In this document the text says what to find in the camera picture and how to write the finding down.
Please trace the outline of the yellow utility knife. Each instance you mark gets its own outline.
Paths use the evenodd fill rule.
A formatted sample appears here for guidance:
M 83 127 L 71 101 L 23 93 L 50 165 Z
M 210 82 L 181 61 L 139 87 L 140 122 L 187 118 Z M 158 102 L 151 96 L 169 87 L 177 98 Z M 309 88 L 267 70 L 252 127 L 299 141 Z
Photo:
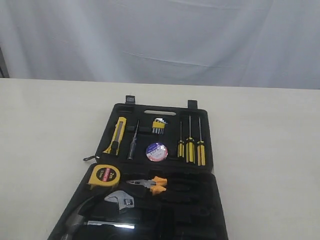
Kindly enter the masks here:
M 120 144 L 124 136 L 126 128 L 127 119 L 123 116 L 120 116 L 115 125 L 113 136 L 109 146 L 103 151 L 105 154 L 110 154 L 117 156 L 120 150 Z

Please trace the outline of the black electrical tape roll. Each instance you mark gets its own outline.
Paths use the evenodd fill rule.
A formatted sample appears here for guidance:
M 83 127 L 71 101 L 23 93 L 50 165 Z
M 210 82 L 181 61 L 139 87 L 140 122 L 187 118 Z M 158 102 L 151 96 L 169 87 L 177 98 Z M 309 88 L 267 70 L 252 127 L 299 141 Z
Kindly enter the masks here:
M 161 162 L 167 158 L 168 149 L 163 143 L 154 142 L 146 148 L 145 155 L 152 162 Z

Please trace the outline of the silver adjustable wrench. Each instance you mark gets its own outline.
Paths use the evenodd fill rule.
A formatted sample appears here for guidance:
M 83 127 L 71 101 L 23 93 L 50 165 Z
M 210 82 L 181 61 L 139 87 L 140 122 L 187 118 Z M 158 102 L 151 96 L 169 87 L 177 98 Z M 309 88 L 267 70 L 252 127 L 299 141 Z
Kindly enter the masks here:
M 135 207 L 135 199 L 123 190 L 117 190 L 104 198 L 104 201 L 116 203 L 118 205 L 119 212 L 124 212 L 127 209 L 133 209 Z

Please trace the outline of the left yellow black screwdriver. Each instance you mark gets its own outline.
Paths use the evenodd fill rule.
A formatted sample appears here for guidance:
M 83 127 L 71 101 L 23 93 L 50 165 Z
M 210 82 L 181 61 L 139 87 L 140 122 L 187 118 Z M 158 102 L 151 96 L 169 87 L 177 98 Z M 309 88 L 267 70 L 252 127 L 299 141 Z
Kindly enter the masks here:
M 179 141 L 177 144 L 177 157 L 178 158 L 184 158 L 185 157 L 185 143 L 183 141 L 182 137 L 182 122 L 179 124 Z

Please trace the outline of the yellow hex key set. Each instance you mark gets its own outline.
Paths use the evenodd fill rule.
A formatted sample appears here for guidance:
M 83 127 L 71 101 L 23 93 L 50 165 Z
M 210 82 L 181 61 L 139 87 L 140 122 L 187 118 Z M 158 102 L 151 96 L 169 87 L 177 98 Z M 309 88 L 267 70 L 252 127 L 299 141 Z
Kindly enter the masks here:
M 152 122 L 151 132 L 157 135 L 163 135 L 168 123 L 163 118 L 155 118 Z

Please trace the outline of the orange handled combination pliers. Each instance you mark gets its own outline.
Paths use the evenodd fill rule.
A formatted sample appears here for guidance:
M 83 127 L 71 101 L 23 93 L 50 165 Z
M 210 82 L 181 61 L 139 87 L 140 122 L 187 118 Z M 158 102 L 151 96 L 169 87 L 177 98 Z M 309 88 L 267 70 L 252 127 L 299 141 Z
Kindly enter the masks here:
M 215 188 L 215 179 L 204 173 L 173 173 L 167 176 L 127 179 L 126 184 L 143 187 L 148 194 L 162 199 L 191 201 L 201 198 Z

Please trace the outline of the black plastic tool case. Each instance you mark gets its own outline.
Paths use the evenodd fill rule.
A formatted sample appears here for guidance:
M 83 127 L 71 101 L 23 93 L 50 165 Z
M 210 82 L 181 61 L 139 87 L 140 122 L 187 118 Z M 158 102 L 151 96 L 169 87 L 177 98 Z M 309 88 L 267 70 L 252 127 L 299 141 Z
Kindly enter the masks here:
M 51 240 L 226 240 L 208 113 L 114 105 Z

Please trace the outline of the yellow tape measure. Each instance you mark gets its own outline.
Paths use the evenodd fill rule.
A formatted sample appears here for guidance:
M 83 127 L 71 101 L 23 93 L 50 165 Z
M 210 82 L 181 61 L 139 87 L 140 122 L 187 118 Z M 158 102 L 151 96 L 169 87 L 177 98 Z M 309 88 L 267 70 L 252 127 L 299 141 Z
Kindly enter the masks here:
M 121 179 L 121 171 L 115 158 L 89 156 L 84 162 L 95 159 L 87 184 L 91 189 L 95 187 L 115 188 Z

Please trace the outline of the yellow black screwdriver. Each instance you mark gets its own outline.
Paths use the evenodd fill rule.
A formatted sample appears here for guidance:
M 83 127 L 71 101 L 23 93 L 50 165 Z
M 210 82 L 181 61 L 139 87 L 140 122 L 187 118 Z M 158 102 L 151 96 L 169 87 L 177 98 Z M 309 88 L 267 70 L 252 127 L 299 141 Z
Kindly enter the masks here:
M 192 137 L 192 117 L 188 117 L 188 138 L 186 139 L 186 162 L 195 164 L 195 144 Z
M 178 158 L 184 158 L 185 157 L 185 143 L 183 141 L 182 137 L 182 122 L 179 124 L 179 141 L 177 144 L 177 157 Z
M 197 142 L 197 165 L 205 166 L 206 165 L 205 142 L 203 141 L 202 124 L 201 124 L 200 117 L 198 117 L 198 127 L 199 127 L 199 141 Z

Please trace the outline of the steel claw hammer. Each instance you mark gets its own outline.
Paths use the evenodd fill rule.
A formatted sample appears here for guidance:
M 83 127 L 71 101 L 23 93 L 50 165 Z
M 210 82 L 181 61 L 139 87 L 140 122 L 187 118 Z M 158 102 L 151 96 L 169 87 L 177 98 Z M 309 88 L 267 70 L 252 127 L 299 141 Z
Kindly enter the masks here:
M 92 204 L 94 200 L 97 200 L 97 197 L 90 197 L 81 203 L 68 217 L 65 222 L 65 233 L 60 238 L 61 240 L 72 240 L 74 234 L 82 226 L 112 226 L 116 228 L 125 228 L 125 229 L 134 229 L 135 225 L 133 223 L 121 223 L 114 221 L 95 221 L 95 220 L 86 220 L 83 215 L 80 215 L 81 209 L 88 204 Z

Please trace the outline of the right yellow black screwdriver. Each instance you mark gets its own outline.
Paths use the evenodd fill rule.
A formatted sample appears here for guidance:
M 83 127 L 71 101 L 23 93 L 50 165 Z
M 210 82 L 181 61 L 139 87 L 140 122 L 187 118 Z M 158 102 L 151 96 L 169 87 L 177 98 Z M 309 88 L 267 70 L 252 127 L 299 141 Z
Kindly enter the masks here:
M 199 141 L 197 142 L 197 165 L 205 166 L 206 165 L 205 142 L 203 141 L 202 124 L 201 124 L 200 117 L 198 117 L 198 127 L 199 127 Z

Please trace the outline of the middle yellow black screwdriver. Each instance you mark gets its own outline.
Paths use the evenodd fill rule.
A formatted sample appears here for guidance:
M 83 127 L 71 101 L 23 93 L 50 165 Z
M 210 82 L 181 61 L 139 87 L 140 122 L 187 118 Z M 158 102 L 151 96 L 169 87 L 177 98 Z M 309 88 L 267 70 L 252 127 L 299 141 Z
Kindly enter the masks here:
M 195 144 L 192 137 L 192 117 L 188 117 L 188 138 L 186 139 L 186 162 L 195 164 Z

